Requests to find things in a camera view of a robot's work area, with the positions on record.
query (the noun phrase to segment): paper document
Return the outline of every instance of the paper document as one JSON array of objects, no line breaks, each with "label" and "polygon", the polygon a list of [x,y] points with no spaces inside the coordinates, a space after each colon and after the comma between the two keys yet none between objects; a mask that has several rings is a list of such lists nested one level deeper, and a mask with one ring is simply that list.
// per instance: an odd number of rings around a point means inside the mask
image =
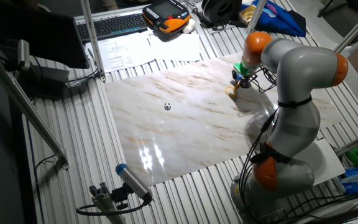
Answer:
[{"label": "paper document", "polygon": [[[147,38],[147,34],[137,33],[98,41],[104,72],[131,68],[154,60]],[[92,50],[90,43],[85,47]]]},{"label": "paper document", "polygon": [[181,34],[168,42],[150,37],[151,49],[156,59],[195,62],[200,60],[200,37],[198,34]]}]

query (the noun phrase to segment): black cable bundle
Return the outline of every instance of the black cable bundle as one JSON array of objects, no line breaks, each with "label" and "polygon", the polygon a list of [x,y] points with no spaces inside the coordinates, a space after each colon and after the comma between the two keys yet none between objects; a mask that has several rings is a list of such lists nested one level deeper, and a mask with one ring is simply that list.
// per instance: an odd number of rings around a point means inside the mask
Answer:
[{"label": "black cable bundle", "polygon": [[260,87],[258,80],[254,79],[251,82],[258,87],[259,93],[265,93],[266,91],[269,91],[272,88],[276,87],[277,77],[276,77],[276,74],[268,71],[267,68],[265,68],[261,63],[259,64],[259,67],[260,67],[260,70],[256,71],[255,73],[263,71],[265,78],[267,79],[267,81],[269,81],[271,83],[271,85],[266,90],[264,90],[263,88]]}]

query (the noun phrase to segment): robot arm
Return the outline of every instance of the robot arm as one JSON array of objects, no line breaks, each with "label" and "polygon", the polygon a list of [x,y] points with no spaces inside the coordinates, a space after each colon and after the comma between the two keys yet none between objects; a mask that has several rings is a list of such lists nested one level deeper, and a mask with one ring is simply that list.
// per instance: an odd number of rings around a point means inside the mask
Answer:
[{"label": "robot arm", "polygon": [[310,93],[340,84],[347,74],[347,60],[332,50],[272,40],[266,33],[254,32],[246,38],[237,71],[247,75],[259,63],[277,74],[280,110],[275,128],[260,150],[264,155],[258,158],[262,159],[253,160],[253,174],[245,189],[249,204],[273,201],[313,186],[310,166],[292,159],[314,141],[319,130],[320,114]]}]

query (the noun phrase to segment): table surface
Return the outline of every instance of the table surface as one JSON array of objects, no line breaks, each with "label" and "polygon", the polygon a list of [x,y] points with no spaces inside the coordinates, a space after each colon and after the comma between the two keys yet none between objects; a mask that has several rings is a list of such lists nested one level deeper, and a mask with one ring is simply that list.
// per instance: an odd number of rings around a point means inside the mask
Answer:
[{"label": "table surface", "polygon": [[[238,89],[235,98],[226,95],[241,57],[230,54],[104,85],[126,163],[146,185],[249,152],[263,122],[278,108],[278,95],[276,88],[259,93],[254,85]],[[271,83],[262,71],[257,75],[267,89]],[[343,121],[325,90],[311,96],[320,128]]]},{"label": "table surface", "polygon": [[[287,0],[274,2],[287,10],[292,9]],[[94,15],[94,19],[139,13],[141,9],[135,7],[104,12]],[[83,18],[77,18],[77,22],[85,23]],[[245,33],[242,28],[228,27],[222,32],[213,32],[197,24],[194,33],[200,35],[202,60],[242,51]],[[277,36],[317,46],[309,34],[305,38],[281,34]],[[93,66],[87,70],[71,69],[44,59],[40,59],[40,63],[42,66],[70,71],[69,79],[84,77],[95,70]],[[142,66],[109,73],[106,79],[107,82],[115,82],[188,64],[190,62],[155,60]],[[323,128],[317,138],[326,138],[333,147],[339,148],[358,138],[358,100],[346,83],[329,88],[326,92],[340,111],[344,122]],[[40,200],[35,191],[34,171],[30,170],[39,223],[42,223],[41,213],[45,223],[109,223],[105,217],[85,217],[75,213],[76,207],[91,204],[91,194],[88,191],[90,185],[99,186],[100,182],[106,182],[110,190],[122,185],[122,180],[114,169],[117,164],[125,162],[125,158],[103,82],[98,78],[87,82],[72,82],[65,89],[61,100],[38,99],[35,106],[58,142],[65,148],[70,165],[68,170],[55,167],[57,160],[53,158],[37,169]],[[53,155],[31,125],[25,132],[25,137],[30,166]],[[232,204],[229,187],[234,176],[240,172],[244,159],[245,156],[230,159],[152,186],[154,201],[151,206],[124,215],[126,222],[241,223]],[[309,198],[336,194],[336,188],[329,180],[302,194],[286,198],[284,207],[289,211]],[[131,195],[129,206],[133,208],[138,205],[140,200]]]}]

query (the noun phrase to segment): orange device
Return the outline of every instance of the orange device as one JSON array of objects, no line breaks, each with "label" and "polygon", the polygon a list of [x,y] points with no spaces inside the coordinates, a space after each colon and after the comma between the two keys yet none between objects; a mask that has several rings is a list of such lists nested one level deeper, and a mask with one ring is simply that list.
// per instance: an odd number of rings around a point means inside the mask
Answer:
[{"label": "orange device", "polygon": [[175,0],[161,0],[144,7],[143,17],[154,29],[173,33],[181,30],[189,21],[190,13]]}]

